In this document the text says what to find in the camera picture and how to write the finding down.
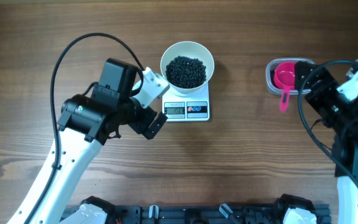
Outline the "pink plastic measuring scoop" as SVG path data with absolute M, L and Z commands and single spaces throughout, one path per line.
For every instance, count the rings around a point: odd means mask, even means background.
M 280 111 L 286 112 L 290 91 L 295 89 L 295 62 L 283 62 L 276 69 L 273 76 L 275 85 L 282 89 Z

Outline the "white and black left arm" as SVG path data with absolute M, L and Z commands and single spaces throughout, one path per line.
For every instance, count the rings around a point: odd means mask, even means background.
M 108 139 L 119 138 L 121 125 L 154 138 L 167 117 L 150 104 L 169 88 L 149 67 L 107 59 L 86 90 L 90 96 L 77 94 L 62 105 L 49 155 L 9 223 L 59 223 L 84 171 Z

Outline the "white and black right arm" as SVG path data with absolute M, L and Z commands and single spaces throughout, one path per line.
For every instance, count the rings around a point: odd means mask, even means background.
M 289 97 L 297 96 L 300 120 L 311 140 L 333 161 L 339 199 L 339 223 L 358 223 L 358 60 L 333 60 L 321 65 L 283 58 L 267 67 L 279 95 L 280 111 Z M 323 144 L 308 124 L 303 102 L 320 116 L 319 122 L 334 132 L 331 147 Z

